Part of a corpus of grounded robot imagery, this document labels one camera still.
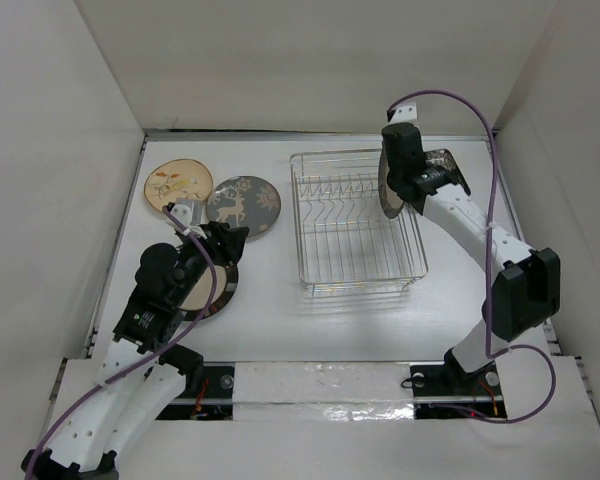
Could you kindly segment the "black square floral plate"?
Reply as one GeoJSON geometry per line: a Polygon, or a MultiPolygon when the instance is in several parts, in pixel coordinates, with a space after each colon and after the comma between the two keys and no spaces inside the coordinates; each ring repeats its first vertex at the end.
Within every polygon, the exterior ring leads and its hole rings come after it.
{"type": "Polygon", "coordinates": [[[444,168],[451,176],[452,183],[460,185],[465,194],[470,196],[471,189],[466,182],[455,158],[448,149],[434,149],[424,152],[426,162],[429,166],[439,166],[444,168]]]}

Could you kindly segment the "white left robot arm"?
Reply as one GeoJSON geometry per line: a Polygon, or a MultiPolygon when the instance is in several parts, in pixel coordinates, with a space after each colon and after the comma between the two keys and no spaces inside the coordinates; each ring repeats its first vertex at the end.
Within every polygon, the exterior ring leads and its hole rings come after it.
{"type": "Polygon", "coordinates": [[[118,478],[122,455],[161,410],[200,390],[203,357],[179,343],[187,332],[181,307],[205,273],[239,262],[248,233],[218,222],[178,227],[181,245],[144,250],[93,387],[26,454],[26,478],[118,478]]]}

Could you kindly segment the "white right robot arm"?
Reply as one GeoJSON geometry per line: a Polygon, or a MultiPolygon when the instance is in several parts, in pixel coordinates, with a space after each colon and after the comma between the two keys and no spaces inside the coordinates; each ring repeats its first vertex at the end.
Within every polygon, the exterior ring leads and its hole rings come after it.
{"type": "Polygon", "coordinates": [[[488,218],[451,158],[424,150],[410,122],[381,132],[379,195],[388,215],[409,206],[445,231],[483,270],[481,319],[444,355],[440,374],[447,389],[464,393],[495,355],[560,307],[561,261],[550,248],[537,250],[488,218]]]}

